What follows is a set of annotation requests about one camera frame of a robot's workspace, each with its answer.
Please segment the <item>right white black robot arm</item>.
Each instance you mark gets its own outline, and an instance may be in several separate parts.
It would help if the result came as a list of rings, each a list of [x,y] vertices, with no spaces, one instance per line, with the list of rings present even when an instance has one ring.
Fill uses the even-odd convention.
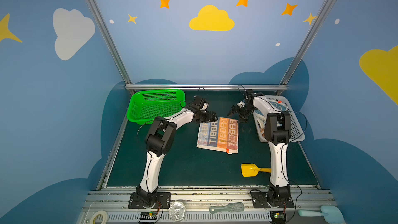
[[[291,116],[275,108],[262,93],[244,90],[244,100],[233,105],[228,116],[239,115],[238,122],[248,121],[254,110],[259,110],[266,118],[264,138],[268,142],[271,154],[271,176],[267,196],[271,200],[289,199],[291,197],[288,181],[286,151],[291,138]]]

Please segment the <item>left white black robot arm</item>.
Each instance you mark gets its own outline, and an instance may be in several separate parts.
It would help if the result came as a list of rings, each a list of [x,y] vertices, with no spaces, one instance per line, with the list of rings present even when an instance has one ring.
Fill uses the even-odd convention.
[[[152,205],[156,199],[161,165],[173,145],[176,131],[193,121],[201,124],[217,120],[215,112],[195,110],[192,107],[184,107],[180,112],[166,118],[154,119],[146,136],[147,160],[144,175],[136,188],[136,194],[142,201]]]

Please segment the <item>striped rabbit text towel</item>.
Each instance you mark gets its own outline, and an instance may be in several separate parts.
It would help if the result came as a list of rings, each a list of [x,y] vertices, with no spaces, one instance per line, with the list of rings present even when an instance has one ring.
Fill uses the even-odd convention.
[[[238,121],[219,117],[215,122],[201,123],[198,133],[197,148],[238,153]]]

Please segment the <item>grey plastic basket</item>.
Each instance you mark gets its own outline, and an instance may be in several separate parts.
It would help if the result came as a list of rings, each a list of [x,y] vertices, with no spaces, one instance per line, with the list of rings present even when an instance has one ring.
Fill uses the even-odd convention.
[[[265,97],[267,98],[268,101],[270,100],[282,101],[288,106],[289,109],[288,113],[290,114],[290,119],[291,119],[291,138],[289,142],[292,143],[292,142],[304,141],[305,140],[304,130],[302,129],[299,120],[297,119],[296,112],[292,109],[287,98],[276,95],[266,95]],[[267,143],[266,138],[263,136],[266,117],[264,117],[264,115],[259,110],[255,110],[252,115],[255,121],[260,142]]]

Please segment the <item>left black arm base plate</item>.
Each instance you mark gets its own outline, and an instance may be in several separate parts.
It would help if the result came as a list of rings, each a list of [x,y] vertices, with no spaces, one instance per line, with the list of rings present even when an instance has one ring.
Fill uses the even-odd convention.
[[[159,192],[155,197],[155,202],[152,206],[146,205],[145,202],[137,195],[132,193],[128,202],[128,209],[169,209],[171,205],[171,194],[169,192]]]

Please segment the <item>green plastic basket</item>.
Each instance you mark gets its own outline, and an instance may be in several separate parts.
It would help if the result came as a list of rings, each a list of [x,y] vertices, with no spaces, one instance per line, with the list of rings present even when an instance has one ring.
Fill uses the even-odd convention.
[[[131,96],[126,117],[139,125],[151,124],[155,117],[168,117],[181,111],[185,99],[180,89],[140,91]]]

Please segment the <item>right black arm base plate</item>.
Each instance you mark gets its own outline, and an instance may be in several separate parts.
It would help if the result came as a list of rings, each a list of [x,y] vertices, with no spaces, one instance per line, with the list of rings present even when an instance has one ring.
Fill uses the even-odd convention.
[[[249,192],[253,207],[254,208],[294,208],[294,202],[292,198],[288,199],[277,199],[269,200],[267,198],[267,192],[262,192],[260,190],[251,190]]]

